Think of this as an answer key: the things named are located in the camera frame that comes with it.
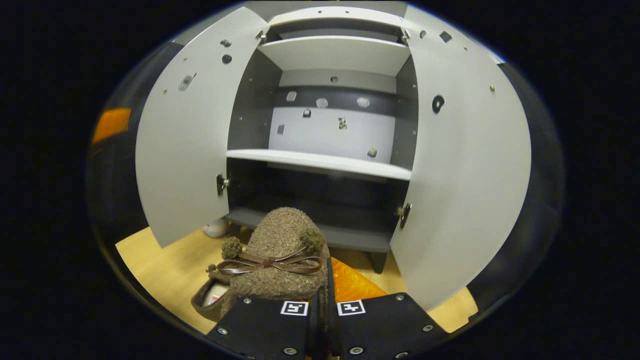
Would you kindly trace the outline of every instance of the screw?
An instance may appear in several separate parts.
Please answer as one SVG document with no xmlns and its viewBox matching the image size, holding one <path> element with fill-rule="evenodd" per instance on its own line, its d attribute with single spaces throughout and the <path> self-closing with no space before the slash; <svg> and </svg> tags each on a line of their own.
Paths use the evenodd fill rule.
<svg viewBox="0 0 640 360">
<path fill-rule="evenodd" d="M 361 347 L 352 347 L 349 349 L 349 354 L 351 355 L 360 355 L 364 352 L 364 349 Z"/>
</svg>

